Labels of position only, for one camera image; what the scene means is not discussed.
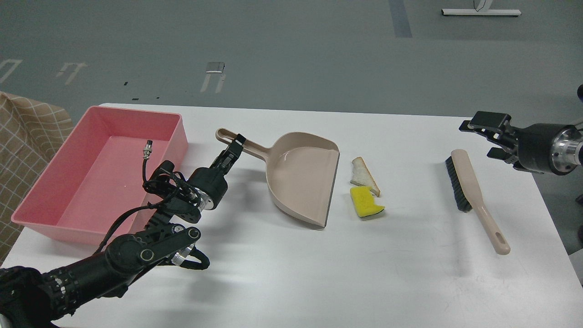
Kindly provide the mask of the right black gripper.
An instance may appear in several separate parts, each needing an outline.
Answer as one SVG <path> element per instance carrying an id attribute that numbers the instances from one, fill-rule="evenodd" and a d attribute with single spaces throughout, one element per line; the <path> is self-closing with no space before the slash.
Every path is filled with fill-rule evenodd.
<path id="1" fill-rule="evenodd" d="M 552 145 L 566 129 L 560 124 L 533 124 L 517 131 L 506 113 L 478 111 L 470 120 L 462 121 L 460 132 L 476 133 L 496 145 L 517 145 L 517 148 L 492 147 L 490 159 L 513 165 L 518 171 L 536 174 L 565 174 L 552 161 Z"/>

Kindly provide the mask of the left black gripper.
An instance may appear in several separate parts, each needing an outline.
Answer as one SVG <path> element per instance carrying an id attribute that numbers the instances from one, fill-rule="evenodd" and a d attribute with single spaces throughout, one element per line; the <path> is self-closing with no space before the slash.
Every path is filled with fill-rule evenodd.
<path id="1" fill-rule="evenodd" d="M 223 199 L 228 189 L 225 175 L 241 156 L 245 141 L 246 138 L 238 133 L 210 167 L 197 168 L 188 178 L 188 184 L 204 199 L 201 204 L 205 205 L 205 210 L 214 210 Z"/>

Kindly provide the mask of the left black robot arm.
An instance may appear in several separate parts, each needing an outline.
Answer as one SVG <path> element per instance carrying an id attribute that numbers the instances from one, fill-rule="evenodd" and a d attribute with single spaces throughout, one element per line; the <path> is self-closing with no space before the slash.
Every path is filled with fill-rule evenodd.
<path id="1" fill-rule="evenodd" d="M 196 169 L 189 179 L 168 160 L 146 177 L 153 142 L 143 149 L 142 179 L 147 193 L 160 197 L 120 215 L 93 255 L 41 273 L 26 266 L 1 270 L 1 326 L 52 328 L 54 320 L 74 314 L 100 297 L 122 297 L 156 266 L 205 270 L 210 260 L 196 248 L 201 232 L 171 222 L 177 216 L 195 224 L 203 210 L 213 210 L 227 191 L 225 175 L 239 159 L 245 137 L 232 137 L 210 167 Z"/>

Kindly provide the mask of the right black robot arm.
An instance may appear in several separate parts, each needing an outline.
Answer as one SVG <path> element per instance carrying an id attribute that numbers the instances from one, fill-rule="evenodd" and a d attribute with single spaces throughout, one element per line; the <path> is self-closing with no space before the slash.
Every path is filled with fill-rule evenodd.
<path id="1" fill-rule="evenodd" d="M 564 176 L 582 166 L 582 129 L 575 124 L 533 124 L 516 128 L 505 113 L 478 111 L 460 125 L 462 132 L 485 137 L 491 148 L 487 157 L 512 164 L 518 171 L 531 174 Z"/>

